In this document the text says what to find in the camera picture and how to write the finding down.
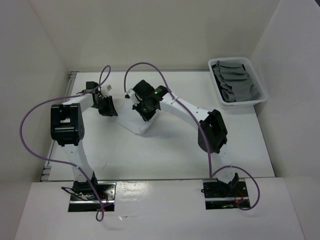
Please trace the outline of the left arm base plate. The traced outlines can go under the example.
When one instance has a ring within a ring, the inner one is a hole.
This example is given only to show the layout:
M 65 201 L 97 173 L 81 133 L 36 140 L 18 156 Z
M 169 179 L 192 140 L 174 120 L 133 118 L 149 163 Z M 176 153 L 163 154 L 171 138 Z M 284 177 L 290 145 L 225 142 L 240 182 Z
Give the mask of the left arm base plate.
M 98 197 L 88 183 L 74 182 L 72 187 L 62 187 L 70 195 L 68 212 L 96 212 L 100 209 L 100 200 L 104 212 L 115 209 L 116 183 L 99 181 L 94 185 Z

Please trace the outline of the white skirt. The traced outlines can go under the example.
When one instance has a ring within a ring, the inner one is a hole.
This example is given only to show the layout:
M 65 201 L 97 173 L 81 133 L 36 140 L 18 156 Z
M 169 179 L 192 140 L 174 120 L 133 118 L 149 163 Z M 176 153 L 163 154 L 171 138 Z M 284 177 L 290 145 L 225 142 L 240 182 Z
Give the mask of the white skirt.
M 115 118 L 115 121 L 133 134 L 143 135 L 158 117 L 158 113 L 151 120 L 144 121 L 137 111 L 132 110 L 132 106 L 132 101 L 125 99 L 121 108 L 117 111 L 118 116 Z

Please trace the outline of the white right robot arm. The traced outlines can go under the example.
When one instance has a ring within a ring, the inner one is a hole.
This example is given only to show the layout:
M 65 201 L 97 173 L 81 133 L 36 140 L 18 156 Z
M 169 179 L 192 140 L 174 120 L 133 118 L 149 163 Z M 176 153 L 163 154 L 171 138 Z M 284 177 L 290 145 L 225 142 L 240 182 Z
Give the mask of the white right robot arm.
M 170 113 L 197 130 L 198 146 L 207 153 L 209 176 L 212 170 L 212 155 L 219 155 L 227 144 L 227 128 L 220 111 L 208 111 L 179 98 L 169 88 L 160 85 L 154 88 L 145 80 L 138 82 L 126 92 L 133 102 L 132 109 L 139 113 L 145 122 L 151 121 L 157 112 Z

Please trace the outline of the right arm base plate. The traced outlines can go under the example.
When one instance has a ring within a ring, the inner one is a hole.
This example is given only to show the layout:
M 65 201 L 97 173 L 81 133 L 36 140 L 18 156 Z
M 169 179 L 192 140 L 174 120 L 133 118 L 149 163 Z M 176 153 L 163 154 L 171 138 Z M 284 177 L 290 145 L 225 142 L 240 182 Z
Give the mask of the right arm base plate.
M 230 192 L 222 190 L 216 180 L 204 181 L 201 192 L 206 210 L 247 209 L 251 207 L 246 182 L 241 179 Z

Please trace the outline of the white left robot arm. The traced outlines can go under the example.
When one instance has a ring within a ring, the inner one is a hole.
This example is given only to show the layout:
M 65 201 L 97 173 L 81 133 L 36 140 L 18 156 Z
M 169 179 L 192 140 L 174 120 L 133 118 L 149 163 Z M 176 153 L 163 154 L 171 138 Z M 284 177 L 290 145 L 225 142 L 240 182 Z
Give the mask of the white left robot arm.
M 76 97 L 50 108 L 50 135 L 66 153 L 74 175 L 73 191 L 88 200 L 98 197 L 100 188 L 94 170 L 90 167 L 83 147 L 85 126 L 83 112 L 89 108 L 98 110 L 104 117 L 118 115 L 113 98 L 112 87 L 98 87 L 94 81 L 86 82 L 86 89 Z

